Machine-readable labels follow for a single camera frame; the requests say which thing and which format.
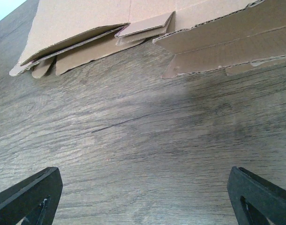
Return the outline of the cardboard box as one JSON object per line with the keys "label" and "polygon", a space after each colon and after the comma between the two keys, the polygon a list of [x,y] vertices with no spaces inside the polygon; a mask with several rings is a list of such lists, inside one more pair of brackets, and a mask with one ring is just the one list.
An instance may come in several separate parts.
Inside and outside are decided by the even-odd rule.
{"label": "cardboard box", "polygon": [[286,0],[179,0],[163,78],[286,58]]}

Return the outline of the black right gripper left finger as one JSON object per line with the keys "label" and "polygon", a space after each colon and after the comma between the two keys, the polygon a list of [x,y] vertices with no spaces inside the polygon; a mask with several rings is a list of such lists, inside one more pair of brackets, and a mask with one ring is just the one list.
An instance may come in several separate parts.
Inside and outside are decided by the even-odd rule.
{"label": "black right gripper left finger", "polygon": [[0,192],[0,225],[51,225],[63,182],[57,167],[47,167]]}

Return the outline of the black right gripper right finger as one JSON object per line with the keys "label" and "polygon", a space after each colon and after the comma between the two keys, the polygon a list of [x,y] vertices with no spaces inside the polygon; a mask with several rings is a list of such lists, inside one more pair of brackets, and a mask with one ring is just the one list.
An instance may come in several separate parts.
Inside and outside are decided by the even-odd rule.
{"label": "black right gripper right finger", "polygon": [[227,192],[240,225],[286,225],[286,190],[248,171],[232,167]]}

